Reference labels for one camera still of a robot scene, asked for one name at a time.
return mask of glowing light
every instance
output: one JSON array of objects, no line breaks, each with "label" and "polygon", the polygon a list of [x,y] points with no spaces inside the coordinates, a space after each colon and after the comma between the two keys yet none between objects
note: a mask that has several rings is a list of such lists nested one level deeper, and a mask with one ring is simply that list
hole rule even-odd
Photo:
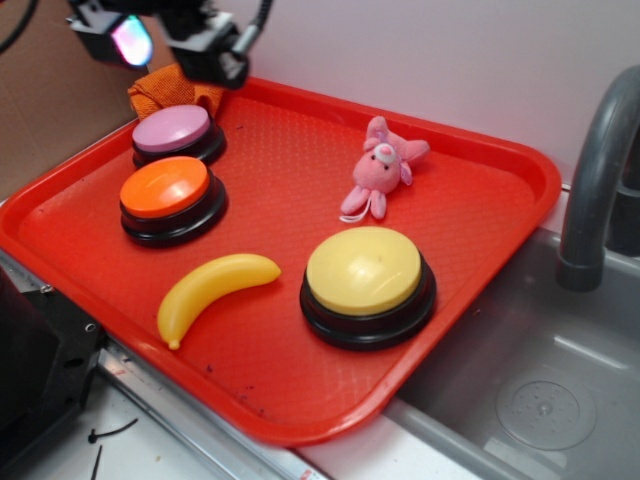
[{"label": "glowing light", "polygon": [[120,54],[132,66],[149,63],[153,55],[153,43],[144,25],[135,15],[128,16],[111,34]]}]

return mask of sink basin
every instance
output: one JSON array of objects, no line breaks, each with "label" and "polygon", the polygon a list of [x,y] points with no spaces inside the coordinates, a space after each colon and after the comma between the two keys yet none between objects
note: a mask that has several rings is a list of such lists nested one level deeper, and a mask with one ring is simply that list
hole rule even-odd
[{"label": "sink basin", "polygon": [[635,479],[640,266],[608,252],[601,287],[571,293],[558,243],[534,233],[398,392],[416,414],[396,421],[449,432],[490,478]]}]

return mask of orange button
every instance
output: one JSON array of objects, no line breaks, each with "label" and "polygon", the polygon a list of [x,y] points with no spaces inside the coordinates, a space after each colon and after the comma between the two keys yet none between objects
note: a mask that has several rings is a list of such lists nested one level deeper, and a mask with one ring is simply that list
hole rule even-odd
[{"label": "orange button", "polygon": [[209,172],[193,157],[150,163],[131,175],[120,190],[124,208],[139,218],[160,218],[193,205],[209,187]]}]

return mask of stuffed pig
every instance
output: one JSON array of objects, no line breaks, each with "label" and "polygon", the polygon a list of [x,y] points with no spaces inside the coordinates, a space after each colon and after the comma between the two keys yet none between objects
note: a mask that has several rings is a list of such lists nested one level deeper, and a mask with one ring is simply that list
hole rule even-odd
[{"label": "stuffed pig", "polygon": [[[375,117],[367,127],[364,155],[353,170],[356,186],[342,202],[340,220],[347,223],[362,220],[369,209],[374,218],[382,219],[387,211],[387,194],[400,182],[411,185],[411,165],[429,153],[424,140],[405,140],[389,131],[383,117]],[[358,215],[353,215],[364,206]]]}]

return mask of purple button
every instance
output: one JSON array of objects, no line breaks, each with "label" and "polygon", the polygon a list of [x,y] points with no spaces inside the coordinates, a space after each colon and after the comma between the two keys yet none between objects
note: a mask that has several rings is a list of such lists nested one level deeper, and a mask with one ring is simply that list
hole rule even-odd
[{"label": "purple button", "polygon": [[209,125],[209,114],[204,108],[176,105],[158,110],[142,120],[133,129],[133,141],[147,152],[168,152],[198,140]]}]

